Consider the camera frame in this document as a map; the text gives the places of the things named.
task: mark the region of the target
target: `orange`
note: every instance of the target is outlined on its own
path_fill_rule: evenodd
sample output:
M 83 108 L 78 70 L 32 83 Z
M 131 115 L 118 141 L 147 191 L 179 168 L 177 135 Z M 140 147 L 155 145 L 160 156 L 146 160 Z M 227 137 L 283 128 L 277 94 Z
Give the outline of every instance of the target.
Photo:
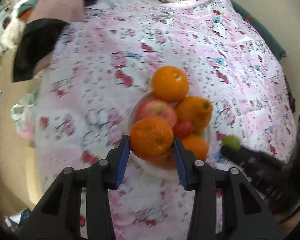
M 207 159 L 209 145 L 199 135 L 191 134 L 181 139 L 184 149 L 192 151 L 198 160 L 205 161 Z
M 134 123 L 130 130 L 130 147 L 145 161 L 165 158 L 171 149 L 173 132 L 164 119 L 147 117 Z
M 152 77 L 151 86 L 157 98 L 170 103 L 181 101 L 189 90 L 186 74 L 173 66 L 157 69 Z
M 186 97 L 175 108 L 178 121 L 190 121 L 195 133 L 206 128 L 212 117 L 212 105 L 202 97 Z

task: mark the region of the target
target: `green ball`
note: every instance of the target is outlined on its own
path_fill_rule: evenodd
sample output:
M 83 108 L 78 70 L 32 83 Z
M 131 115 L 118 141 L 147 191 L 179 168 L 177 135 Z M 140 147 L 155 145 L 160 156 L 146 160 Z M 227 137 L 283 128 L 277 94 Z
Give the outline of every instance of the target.
M 228 145 L 230 148 L 239 151 L 241 141 L 237 136 L 230 134 L 226 138 L 224 138 L 222 145 Z

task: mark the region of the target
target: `plastic bag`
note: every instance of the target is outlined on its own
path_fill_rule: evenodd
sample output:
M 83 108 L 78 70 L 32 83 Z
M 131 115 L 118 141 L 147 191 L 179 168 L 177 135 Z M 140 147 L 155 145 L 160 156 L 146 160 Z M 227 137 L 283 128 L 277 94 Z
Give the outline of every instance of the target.
M 38 90 L 26 94 L 11 109 L 11 118 L 14 120 L 17 133 L 25 139 L 34 140 L 35 135 L 35 107 L 37 105 Z

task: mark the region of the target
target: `black cloth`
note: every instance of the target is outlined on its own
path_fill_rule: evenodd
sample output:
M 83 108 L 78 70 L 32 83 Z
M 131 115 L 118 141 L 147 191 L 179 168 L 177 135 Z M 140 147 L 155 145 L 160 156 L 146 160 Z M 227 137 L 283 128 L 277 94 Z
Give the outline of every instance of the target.
M 286 79 L 286 76 L 284 76 L 284 81 L 286 82 L 286 86 L 287 86 L 288 97 L 289 97 L 289 105 L 290 105 L 292 113 L 294 113 L 296 111 L 296 100 L 292 96 L 292 92 L 291 92 L 289 83 L 288 83 L 288 81 Z
M 40 19 L 26 24 L 14 60 L 13 82 L 32 79 L 35 65 L 53 50 L 67 24 L 57 19 Z

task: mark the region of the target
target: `patterned bedsheet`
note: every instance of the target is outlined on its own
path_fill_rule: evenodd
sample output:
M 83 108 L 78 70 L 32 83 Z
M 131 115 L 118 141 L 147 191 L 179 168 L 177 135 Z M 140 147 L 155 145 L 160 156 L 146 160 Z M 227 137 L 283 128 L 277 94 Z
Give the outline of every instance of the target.
M 233 166 L 218 153 L 227 134 L 289 159 L 295 124 L 284 76 L 260 35 L 229 0 L 153 3 L 99 0 L 86 9 L 84 23 L 72 23 L 57 41 L 36 112 L 44 190 L 64 167 L 88 167 L 118 145 L 129 133 L 133 105 L 164 65 L 183 69 L 189 94 L 213 103 L 207 160 L 213 167 Z M 117 239 L 185 239 L 193 198 L 130 160 L 122 186 L 109 192 Z M 81 222 L 86 236 L 84 194 Z

